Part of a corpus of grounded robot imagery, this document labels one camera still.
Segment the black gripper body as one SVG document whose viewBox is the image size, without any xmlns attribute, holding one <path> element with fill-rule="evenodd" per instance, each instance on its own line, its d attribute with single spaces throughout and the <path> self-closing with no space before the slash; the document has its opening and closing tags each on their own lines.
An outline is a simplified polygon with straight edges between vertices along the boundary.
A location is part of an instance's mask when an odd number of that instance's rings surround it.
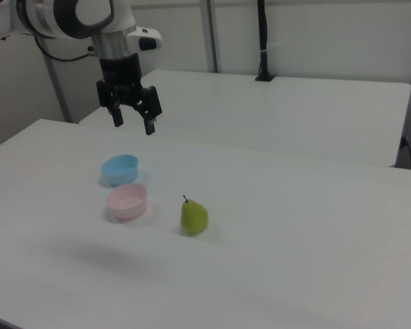
<svg viewBox="0 0 411 329">
<path fill-rule="evenodd" d="M 120 60 L 100 59 L 103 79 L 97 82 L 99 103 L 108 109 L 113 103 L 132 107 L 143 117 L 150 112 L 162 114 L 160 99 L 155 86 L 144 87 L 138 54 Z"/>
</svg>

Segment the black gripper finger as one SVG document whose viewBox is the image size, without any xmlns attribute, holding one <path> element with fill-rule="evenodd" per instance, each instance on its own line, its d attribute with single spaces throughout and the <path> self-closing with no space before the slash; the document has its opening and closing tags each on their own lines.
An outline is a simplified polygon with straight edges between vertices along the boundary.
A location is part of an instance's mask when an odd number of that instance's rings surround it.
<svg viewBox="0 0 411 329">
<path fill-rule="evenodd" d="M 109 113 L 112 116 L 112 120 L 115 127 L 120 127 L 123 124 L 123 115 L 121 112 L 120 105 L 118 103 L 113 103 L 109 108 Z"/>
<path fill-rule="evenodd" d="M 143 116 L 146 135 L 152 135 L 155 132 L 156 117 L 150 112 L 145 112 Z"/>
</svg>

